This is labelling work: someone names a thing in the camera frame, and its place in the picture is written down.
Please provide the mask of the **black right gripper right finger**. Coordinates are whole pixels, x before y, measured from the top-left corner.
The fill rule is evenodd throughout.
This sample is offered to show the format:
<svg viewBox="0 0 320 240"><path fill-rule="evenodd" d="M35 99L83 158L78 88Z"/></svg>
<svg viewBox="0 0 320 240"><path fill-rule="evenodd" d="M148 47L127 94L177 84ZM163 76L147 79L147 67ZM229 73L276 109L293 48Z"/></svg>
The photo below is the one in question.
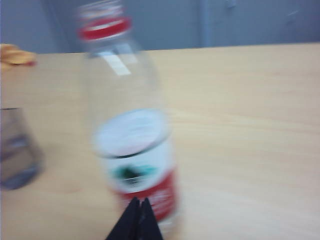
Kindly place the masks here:
<svg viewBox="0 0 320 240"><path fill-rule="evenodd" d="M139 240L163 240L161 230L148 198L141 203L138 221Z"/></svg>

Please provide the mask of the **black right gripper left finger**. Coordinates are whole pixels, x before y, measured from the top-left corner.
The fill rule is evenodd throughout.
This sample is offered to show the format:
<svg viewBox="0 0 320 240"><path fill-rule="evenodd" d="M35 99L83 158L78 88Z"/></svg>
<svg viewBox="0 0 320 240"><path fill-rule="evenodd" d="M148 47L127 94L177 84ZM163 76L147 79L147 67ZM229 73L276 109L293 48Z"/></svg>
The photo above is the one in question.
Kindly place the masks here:
<svg viewBox="0 0 320 240"><path fill-rule="evenodd" d="M106 240L135 240L140 212L140 200L134 197L106 237Z"/></svg>

